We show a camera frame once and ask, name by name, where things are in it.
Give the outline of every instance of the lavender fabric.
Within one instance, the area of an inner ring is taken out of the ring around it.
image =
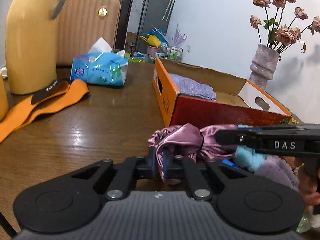
[[[298,178],[293,174],[290,165],[278,156],[269,156],[262,162],[260,168],[254,174],[278,182],[299,192]]]
[[[236,146],[223,146],[216,142],[215,133],[218,130],[235,130],[236,125],[211,125],[199,128],[187,123],[183,126],[173,125],[155,131],[148,143],[156,147],[156,159],[159,172],[164,182],[177,184],[180,180],[164,179],[162,149],[168,147],[174,155],[183,155],[196,161],[197,157],[204,159],[231,159],[236,152]]]
[[[209,85],[176,74],[169,75],[182,94],[216,101],[216,93]]]

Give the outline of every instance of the orange cardboard box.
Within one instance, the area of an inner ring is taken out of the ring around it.
[[[182,94],[169,73],[210,85],[216,102]],[[262,126],[291,118],[284,106],[249,80],[216,70],[157,58],[152,82],[166,127],[186,123],[198,128],[214,124]]]

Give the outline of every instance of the wooden table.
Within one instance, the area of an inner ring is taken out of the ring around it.
[[[57,69],[58,78],[70,69]],[[151,83],[153,65],[130,63],[123,88],[89,86],[90,95],[63,111],[38,117],[0,144],[0,211],[19,231],[12,212],[25,188],[101,159],[115,163],[146,155],[147,140],[164,124]],[[23,96],[9,93],[10,106]],[[139,181],[139,190],[168,189],[159,179]],[[0,229],[0,239],[9,239]]]

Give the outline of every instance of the pink satin fabric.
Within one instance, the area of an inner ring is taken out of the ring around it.
[[[156,158],[161,178],[167,184],[178,184],[178,179],[164,179],[162,149],[168,147],[174,155],[183,155],[192,158],[223,160],[231,159],[236,146],[223,146],[216,142],[215,133],[218,130],[237,129],[237,125],[211,125],[199,129],[190,123],[185,125],[173,125],[162,130],[155,131],[148,140],[149,146],[156,147]]]

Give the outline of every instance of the gray refrigerator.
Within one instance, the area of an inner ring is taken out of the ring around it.
[[[168,4],[169,0],[143,1],[135,51],[138,51],[140,53],[147,53],[147,43],[140,39],[140,35],[142,33],[151,31],[153,29],[153,26],[163,29],[164,33],[167,33],[170,17],[168,21],[166,21],[168,14],[166,14],[164,20],[162,20],[162,17]]]

